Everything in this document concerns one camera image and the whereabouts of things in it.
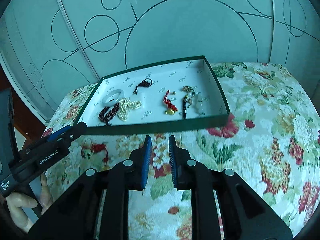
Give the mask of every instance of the human hand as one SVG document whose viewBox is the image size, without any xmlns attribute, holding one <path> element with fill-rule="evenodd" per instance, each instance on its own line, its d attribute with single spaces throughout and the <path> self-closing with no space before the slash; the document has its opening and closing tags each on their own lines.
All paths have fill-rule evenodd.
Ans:
<svg viewBox="0 0 320 240">
<path fill-rule="evenodd" d="M 41 174 L 40 180 L 42 190 L 39 203 L 42 206 L 41 214 L 43 214 L 53 204 L 53 198 L 47 184 L 47 177 L 44 174 Z M 12 192 L 8 197 L 6 197 L 6 200 L 13 222 L 26 233 L 29 232 L 33 223 L 24 213 L 22 207 L 35 208 L 38 204 L 37 201 L 18 192 Z"/>
</svg>

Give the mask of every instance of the white jade bracelet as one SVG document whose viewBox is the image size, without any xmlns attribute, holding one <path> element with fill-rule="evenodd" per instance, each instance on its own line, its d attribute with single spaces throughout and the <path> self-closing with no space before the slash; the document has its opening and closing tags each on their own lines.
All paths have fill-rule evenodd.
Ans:
<svg viewBox="0 0 320 240">
<path fill-rule="evenodd" d="M 119 94 L 117 98 L 114 98 L 114 100 L 109 102 L 109 98 L 112 97 L 115 94 Z M 108 93 L 103 99 L 102 99 L 102 104 L 104 106 L 114 106 L 116 103 L 119 102 L 121 98 L 124 97 L 124 92 L 122 89 L 115 89 L 112 90 L 110 93 Z"/>
</svg>

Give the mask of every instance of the floral pattern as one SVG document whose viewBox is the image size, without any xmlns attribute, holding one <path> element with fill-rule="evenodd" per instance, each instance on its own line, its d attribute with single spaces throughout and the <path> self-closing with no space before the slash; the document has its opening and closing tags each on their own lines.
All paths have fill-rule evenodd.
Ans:
<svg viewBox="0 0 320 240">
<path fill-rule="evenodd" d="M 144 194 L 129 192 L 129 239 L 191 239 L 191 193 L 174 189 L 168 139 L 217 171 L 230 168 L 259 194 L 295 236 L 319 203 L 320 118 L 299 83 L 282 65 L 211 65 L 231 114 L 224 127 L 150 134 Z M 70 92 L 44 135 L 72 125 L 95 85 Z M 47 171 L 57 199 L 88 168 L 112 168 L 141 147 L 145 135 L 81 136 L 70 154 Z"/>
</svg>

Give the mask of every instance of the jewelry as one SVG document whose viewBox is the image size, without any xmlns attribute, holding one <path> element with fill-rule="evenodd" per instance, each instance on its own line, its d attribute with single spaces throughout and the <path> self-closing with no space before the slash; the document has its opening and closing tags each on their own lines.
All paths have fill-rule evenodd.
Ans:
<svg viewBox="0 0 320 240">
<path fill-rule="evenodd" d="M 102 111 L 99 114 L 99 120 L 101 122 L 106 123 L 107 126 L 111 125 L 111 123 L 109 123 L 109 122 L 116 116 L 116 114 L 119 110 L 119 103 L 116 103 L 115 106 L 107 113 L 107 111 L 109 109 L 110 109 L 110 106 L 106 106 L 105 108 L 102 109 Z"/>
<path fill-rule="evenodd" d="M 198 108 L 198 111 L 199 111 L 200 114 L 204 115 L 203 97 L 202 97 L 202 94 L 200 92 L 198 93 L 198 102 L 196 103 L 196 108 Z"/>
<path fill-rule="evenodd" d="M 167 105 L 167 107 L 169 108 L 169 110 L 165 111 L 166 114 L 175 114 L 178 111 L 178 108 L 176 108 L 175 105 L 173 105 L 171 103 L 170 99 L 167 99 L 167 95 L 169 94 L 169 90 L 166 92 L 164 98 L 163 98 L 163 102 Z"/>
<path fill-rule="evenodd" d="M 117 98 L 114 98 L 113 100 L 110 100 L 108 101 L 108 99 L 115 95 L 115 94 L 119 94 L 119 96 Z M 112 90 L 110 93 L 108 93 L 103 99 L 102 99 L 102 104 L 104 106 L 114 106 L 116 103 L 119 102 L 119 100 L 121 98 L 124 97 L 124 92 L 122 89 L 115 89 L 115 90 Z"/>
<path fill-rule="evenodd" d="M 191 86 L 184 86 L 182 88 L 182 91 L 185 91 L 188 93 L 183 98 L 183 110 L 182 110 L 183 119 L 187 119 L 186 108 L 189 108 L 192 105 L 192 98 L 195 96 L 195 91 L 193 90 L 193 88 Z"/>
<path fill-rule="evenodd" d="M 152 85 L 152 80 L 151 80 L 150 78 L 146 78 L 145 80 L 142 80 L 141 83 L 136 86 L 136 89 L 134 90 L 133 95 L 136 95 L 136 94 L 137 94 L 137 89 L 138 89 L 138 87 L 148 88 L 148 87 L 150 87 L 151 85 Z"/>
<path fill-rule="evenodd" d="M 129 109 L 135 110 L 141 107 L 141 101 L 136 100 L 136 101 L 130 101 L 129 98 L 121 98 L 119 101 L 119 111 L 117 113 L 117 116 L 119 117 L 120 120 L 126 122 L 128 118 L 128 111 L 127 107 Z"/>
</svg>

